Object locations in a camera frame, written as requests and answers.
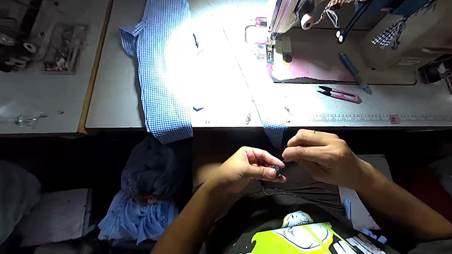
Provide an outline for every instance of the pink label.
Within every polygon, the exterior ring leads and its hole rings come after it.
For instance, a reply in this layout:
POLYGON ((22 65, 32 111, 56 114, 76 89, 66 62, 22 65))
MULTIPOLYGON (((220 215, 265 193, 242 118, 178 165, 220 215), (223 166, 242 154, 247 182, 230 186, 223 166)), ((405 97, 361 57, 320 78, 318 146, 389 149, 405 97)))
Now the pink label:
POLYGON ((391 124, 400 124, 399 115, 389 115, 389 120, 391 120, 391 124))

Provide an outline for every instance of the pink thread snips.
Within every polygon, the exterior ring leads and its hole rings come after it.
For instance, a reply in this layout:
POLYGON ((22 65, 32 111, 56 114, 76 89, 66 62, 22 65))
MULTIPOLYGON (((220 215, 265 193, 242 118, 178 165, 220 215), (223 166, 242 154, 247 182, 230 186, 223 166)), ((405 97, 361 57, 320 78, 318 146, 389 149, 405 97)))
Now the pink thread snips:
POLYGON ((338 89, 333 89, 331 87, 322 86, 322 85, 319 85, 319 88, 323 89, 324 91, 317 91, 317 92, 324 94, 326 96, 332 97, 332 98, 345 100, 345 101, 349 101, 349 102, 353 102, 353 103, 363 102, 361 100, 361 98, 359 97, 359 95, 357 95, 357 94, 352 94, 349 92, 345 92, 345 91, 338 90, 338 89))

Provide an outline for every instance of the cartoon face print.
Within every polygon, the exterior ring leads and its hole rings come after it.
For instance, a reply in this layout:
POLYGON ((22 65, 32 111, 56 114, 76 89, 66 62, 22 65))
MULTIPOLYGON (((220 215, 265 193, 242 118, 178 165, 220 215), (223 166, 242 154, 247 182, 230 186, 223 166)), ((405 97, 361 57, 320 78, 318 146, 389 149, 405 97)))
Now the cartoon face print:
POLYGON ((286 215, 284 217, 284 220, 282 222, 282 228, 284 227, 295 227, 300 225, 306 225, 314 223, 314 221, 311 219, 309 214, 302 212, 302 211, 296 211, 292 212, 286 215))

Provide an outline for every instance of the measuring tape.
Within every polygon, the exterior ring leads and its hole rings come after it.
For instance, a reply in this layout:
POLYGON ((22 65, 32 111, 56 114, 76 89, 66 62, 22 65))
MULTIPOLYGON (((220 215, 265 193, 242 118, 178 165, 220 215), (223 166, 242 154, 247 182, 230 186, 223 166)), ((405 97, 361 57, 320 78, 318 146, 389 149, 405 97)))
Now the measuring tape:
POLYGON ((391 122, 394 116, 400 121, 407 122, 435 122, 452 121, 452 117, 441 116, 416 116, 416 115, 383 115, 383 114, 340 114, 326 113, 313 115, 308 120, 310 122, 391 122))

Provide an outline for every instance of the white thread spool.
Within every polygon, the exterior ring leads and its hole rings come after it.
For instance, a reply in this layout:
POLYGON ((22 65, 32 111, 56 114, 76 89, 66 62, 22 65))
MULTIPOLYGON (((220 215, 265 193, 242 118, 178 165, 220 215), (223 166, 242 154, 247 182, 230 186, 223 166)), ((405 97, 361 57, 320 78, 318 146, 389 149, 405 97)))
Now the white thread spool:
POLYGON ((300 20, 301 28, 303 30, 308 30, 314 25, 314 14, 313 13, 306 13, 301 17, 300 20))

